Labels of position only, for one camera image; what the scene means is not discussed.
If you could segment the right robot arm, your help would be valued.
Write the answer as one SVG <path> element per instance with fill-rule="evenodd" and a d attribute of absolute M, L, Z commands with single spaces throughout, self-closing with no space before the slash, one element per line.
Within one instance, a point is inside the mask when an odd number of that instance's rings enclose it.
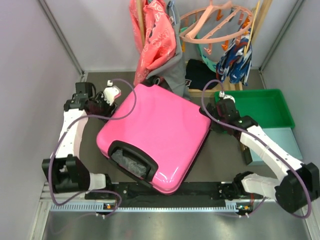
<path fill-rule="evenodd" d="M 275 200 L 286 212 L 307 208 L 300 219 L 312 213 L 312 202 L 320 197 L 320 171 L 313 163 L 305 164 L 283 150 L 250 116 L 241 116 L 234 100 L 225 98 L 215 105 L 202 105 L 211 123 L 235 137 L 255 152 L 275 174 L 275 178 L 252 171 L 237 174 L 232 181 L 232 197 L 245 198 L 258 194 Z"/>

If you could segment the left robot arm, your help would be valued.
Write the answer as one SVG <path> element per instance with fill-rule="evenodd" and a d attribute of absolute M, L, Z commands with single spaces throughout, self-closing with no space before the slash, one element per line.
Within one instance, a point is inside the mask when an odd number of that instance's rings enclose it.
<path fill-rule="evenodd" d="M 51 182 L 55 194 L 96 190 L 102 198 L 114 191 L 106 174 L 89 172 L 80 161 L 80 147 L 88 116 L 111 117 L 117 108 L 115 99 L 121 90 L 108 81 L 103 91 L 97 91 L 91 82 L 78 82 L 75 93 L 63 105 L 63 125 L 60 143 L 53 159 L 42 161 L 42 170 Z"/>

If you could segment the pink hard-shell suitcase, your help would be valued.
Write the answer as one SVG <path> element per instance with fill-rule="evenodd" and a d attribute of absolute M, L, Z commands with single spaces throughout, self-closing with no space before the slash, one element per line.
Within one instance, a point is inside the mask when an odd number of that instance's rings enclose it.
<path fill-rule="evenodd" d="M 187 175 L 210 124 L 198 105 L 140 83 L 99 131 L 96 144 L 126 175 L 170 195 Z"/>

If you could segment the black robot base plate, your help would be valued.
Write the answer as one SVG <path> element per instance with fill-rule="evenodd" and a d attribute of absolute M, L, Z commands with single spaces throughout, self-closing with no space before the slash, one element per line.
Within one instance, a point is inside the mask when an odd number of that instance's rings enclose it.
<path fill-rule="evenodd" d="M 232 194 L 230 183 L 220 182 L 183 182 L 178 190 L 165 195 L 138 182 L 120 182 L 111 186 L 113 192 L 122 197 L 123 208 L 196 208 L 223 207 L 226 200 L 256 203 L 262 196 L 255 194 L 238 197 Z"/>

